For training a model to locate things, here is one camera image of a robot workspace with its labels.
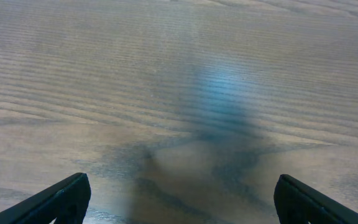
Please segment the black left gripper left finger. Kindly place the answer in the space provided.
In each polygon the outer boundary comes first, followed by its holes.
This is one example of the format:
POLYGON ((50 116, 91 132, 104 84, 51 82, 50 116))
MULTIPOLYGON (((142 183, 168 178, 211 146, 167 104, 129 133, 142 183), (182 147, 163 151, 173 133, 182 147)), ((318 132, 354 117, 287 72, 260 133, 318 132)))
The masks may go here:
POLYGON ((82 224, 91 198, 85 173, 75 173, 0 212, 0 224, 82 224))

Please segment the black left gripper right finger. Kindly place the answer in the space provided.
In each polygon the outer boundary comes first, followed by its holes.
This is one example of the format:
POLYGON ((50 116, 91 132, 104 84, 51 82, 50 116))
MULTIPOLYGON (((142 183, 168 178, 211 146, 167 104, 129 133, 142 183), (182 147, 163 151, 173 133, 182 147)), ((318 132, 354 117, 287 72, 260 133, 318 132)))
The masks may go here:
POLYGON ((358 213, 288 175, 273 195, 280 224, 358 224, 358 213))

